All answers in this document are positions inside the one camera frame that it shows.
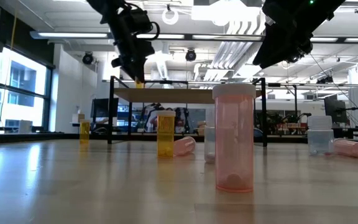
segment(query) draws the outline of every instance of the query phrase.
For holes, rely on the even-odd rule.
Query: wooden shelf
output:
[[[115,88],[114,94],[133,103],[214,104],[212,90]]]

